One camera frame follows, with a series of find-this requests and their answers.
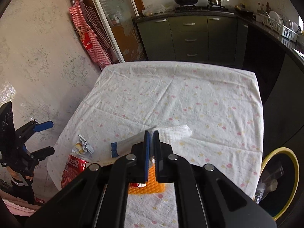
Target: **countertop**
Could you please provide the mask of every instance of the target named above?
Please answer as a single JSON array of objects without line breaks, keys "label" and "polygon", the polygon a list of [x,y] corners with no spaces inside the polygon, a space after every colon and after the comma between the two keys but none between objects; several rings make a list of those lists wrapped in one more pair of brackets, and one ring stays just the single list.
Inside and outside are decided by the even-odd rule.
[{"label": "countertop", "polygon": [[269,27],[263,25],[260,22],[256,22],[253,18],[248,16],[244,16],[238,13],[233,7],[228,8],[228,12],[221,11],[210,11],[210,10],[202,10],[202,11],[189,11],[189,12],[167,12],[167,13],[159,13],[153,16],[145,17],[143,15],[137,16],[134,19],[135,23],[140,23],[144,21],[150,21],[165,17],[173,17],[173,16],[187,16],[187,15],[213,15],[213,16],[225,16],[238,18],[243,20],[249,26],[252,26],[261,32],[265,33],[268,37],[270,37],[275,43],[280,45],[286,53],[294,60],[294,62],[299,66],[299,68],[304,73],[304,58],[302,58],[295,50],[299,52],[304,52],[304,45],[300,42],[292,42],[289,39],[279,35],[277,32],[273,31]]}]

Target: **zipper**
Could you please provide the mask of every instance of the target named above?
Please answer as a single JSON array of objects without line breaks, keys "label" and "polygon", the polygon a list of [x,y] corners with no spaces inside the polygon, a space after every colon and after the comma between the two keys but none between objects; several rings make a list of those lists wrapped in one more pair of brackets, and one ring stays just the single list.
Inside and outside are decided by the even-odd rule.
[{"label": "zipper", "polygon": [[30,209],[30,208],[27,208],[27,207],[23,207],[23,206],[19,206],[19,205],[15,204],[15,203],[13,203],[13,202],[10,202],[10,201],[8,201],[8,200],[6,200],[6,199],[3,199],[3,198],[2,198],[2,200],[3,200],[4,202],[8,202],[9,204],[12,204],[13,206],[21,207],[22,209],[27,209],[27,210],[30,210],[30,211],[35,212],[35,210],[33,210],[33,209]]}]

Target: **red packaging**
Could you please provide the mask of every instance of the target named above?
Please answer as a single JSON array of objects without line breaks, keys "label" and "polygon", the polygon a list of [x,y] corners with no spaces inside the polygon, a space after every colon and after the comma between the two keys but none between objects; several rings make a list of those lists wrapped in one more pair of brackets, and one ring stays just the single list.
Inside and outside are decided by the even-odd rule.
[{"label": "red packaging", "polygon": [[61,179],[61,188],[64,188],[75,177],[82,173],[86,168],[88,160],[81,159],[78,154],[70,154],[64,167]]}]

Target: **silver screw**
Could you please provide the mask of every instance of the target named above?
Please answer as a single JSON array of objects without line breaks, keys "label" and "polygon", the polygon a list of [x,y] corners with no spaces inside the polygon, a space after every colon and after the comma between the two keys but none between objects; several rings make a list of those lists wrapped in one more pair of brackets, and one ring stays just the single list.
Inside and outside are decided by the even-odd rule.
[{"label": "silver screw", "polygon": [[177,155],[176,154],[170,154],[168,156],[168,159],[170,159],[170,160],[177,160]]},{"label": "silver screw", "polygon": [[204,168],[207,171],[213,171],[214,170],[214,166],[212,164],[205,164]]},{"label": "silver screw", "polygon": [[136,159],[136,156],[134,154],[128,154],[126,158],[127,158],[127,160],[132,161],[132,160]]},{"label": "silver screw", "polygon": [[91,165],[89,166],[89,169],[90,169],[91,171],[96,171],[96,170],[99,169],[99,165],[98,165],[98,164],[91,164]]}]

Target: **dish rack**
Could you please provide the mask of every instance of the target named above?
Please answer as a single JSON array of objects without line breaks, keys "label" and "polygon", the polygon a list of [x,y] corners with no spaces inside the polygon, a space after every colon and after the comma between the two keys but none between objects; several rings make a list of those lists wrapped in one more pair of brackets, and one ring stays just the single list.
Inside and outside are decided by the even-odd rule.
[{"label": "dish rack", "polygon": [[259,13],[259,16],[261,16],[262,23],[265,26],[270,27],[272,30],[276,31],[277,33],[279,33],[283,37],[288,38],[293,42],[297,41],[298,35],[293,30],[291,30],[288,27],[276,22],[273,19],[268,18],[265,15],[262,15],[262,14]]}]

